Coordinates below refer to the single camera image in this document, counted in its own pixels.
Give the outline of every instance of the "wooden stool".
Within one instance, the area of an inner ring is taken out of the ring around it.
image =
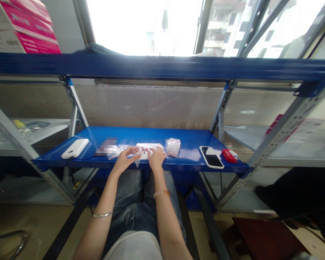
[[[282,222],[249,218],[233,218],[234,225],[224,233],[225,243],[234,243],[238,253],[247,253],[253,260],[289,260],[300,252],[308,252]]]

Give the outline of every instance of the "white shirt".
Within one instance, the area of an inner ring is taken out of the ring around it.
[[[163,260],[156,237],[146,231],[127,231],[118,238],[103,260]]]

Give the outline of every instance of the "blue metal shelf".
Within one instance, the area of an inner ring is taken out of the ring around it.
[[[220,170],[209,168],[199,151],[200,146],[211,146],[220,153],[226,147],[219,142],[208,130],[184,130],[184,129],[152,129],[129,127],[99,127],[89,126],[77,135],[68,139],[50,152],[34,160],[39,167],[92,167],[112,168],[116,159],[108,160],[107,156],[94,155],[96,148],[108,137],[118,139],[118,145],[126,144],[135,146],[137,143],[161,143],[165,146],[165,140],[178,138],[181,140],[181,150],[178,158],[167,157],[163,163],[164,170],[171,171],[208,171]],[[61,155],[77,139],[87,138],[89,144],[77,158],[72,160],[62,159]],[[228,163],[221,155],[225,166],[222,172],[235,172],[244,178],[250,171],[245,163],[238,161],[236,164]],[[148,169],[148,160],[141,160],[140,169]]]
[[[233,78],[320,81],[325,76],[325,60],[0,53],[0,74],[205,82]]]

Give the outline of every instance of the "hand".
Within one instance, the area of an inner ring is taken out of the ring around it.
[[[142,155],[135,155],[132,158],[127,158],[128,155],[133,153],[133,149],[134,146],[130,146],[119,154],[117,162],[114,165],[111,173],[120,176],[129,167],[130,164],[132,164],[134,161],[136,161],[142,156]]]
[[[162,169],[163,161],[167,156],[167,154],[164,153],[164,150],[161,147],[157,146],[156,148],[157,150],[155,150],[154,148],[150,149],[153,154],[151,154],[151,152],[148,152],[148,161],[153,172]]]

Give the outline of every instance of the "silver bracelet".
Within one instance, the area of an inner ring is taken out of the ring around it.
[[[93,214],[93,217],[107,217],[109,215],[111,215],[113,213],[113,211],[108,212],[106,214]]]

